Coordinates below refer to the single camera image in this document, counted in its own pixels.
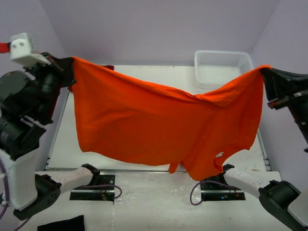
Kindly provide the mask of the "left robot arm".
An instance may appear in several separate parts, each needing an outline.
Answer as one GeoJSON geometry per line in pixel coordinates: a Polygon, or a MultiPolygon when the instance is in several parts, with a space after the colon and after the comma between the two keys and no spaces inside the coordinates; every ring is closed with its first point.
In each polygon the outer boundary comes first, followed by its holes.
{"type": "Polygon", "coordinates": [[[45,126],[62,88],[75,84],[73,58],[42,54],[23,71],[12,71],[0,79],[0,168],[4,174],[1,204],[13,208],[19,220],[26,220],[52,206],[69,190],[99,186],[99,170],[84,164],[59,178],[36,173],[35,159],[45,126]]]}

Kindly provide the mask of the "orange t shirt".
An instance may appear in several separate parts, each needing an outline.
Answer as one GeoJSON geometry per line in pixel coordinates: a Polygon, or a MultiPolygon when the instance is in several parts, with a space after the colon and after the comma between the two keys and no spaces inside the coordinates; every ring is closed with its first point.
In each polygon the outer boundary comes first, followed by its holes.
{"type": "Polygon", "coordinates": [[[142,81],[75,57],[73,85],[78,144],[83,152],[148,166],[182,165],[193,180],[223,171],[252,147],[264,81],[260,66],[217,90],[190,94],[142,81]]]}

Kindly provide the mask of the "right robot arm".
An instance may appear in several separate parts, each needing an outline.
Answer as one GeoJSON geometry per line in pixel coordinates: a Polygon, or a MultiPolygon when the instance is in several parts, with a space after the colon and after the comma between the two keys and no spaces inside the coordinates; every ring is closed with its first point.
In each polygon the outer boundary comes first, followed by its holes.
{"type": "MultiPolygon", "coordinates": [[[[260,70],[265,83],[268,107],[287,107],[304,139],[308,138],[308,76],[275,68],[260,70]]],[[[233,165],[223,167],[215,176],[220,189],[239,188],[256,197],[263,208],[293,231],[308,229],[308,192],[301,192],[287,181],[266,181],[240,171],[233,165]]]]}

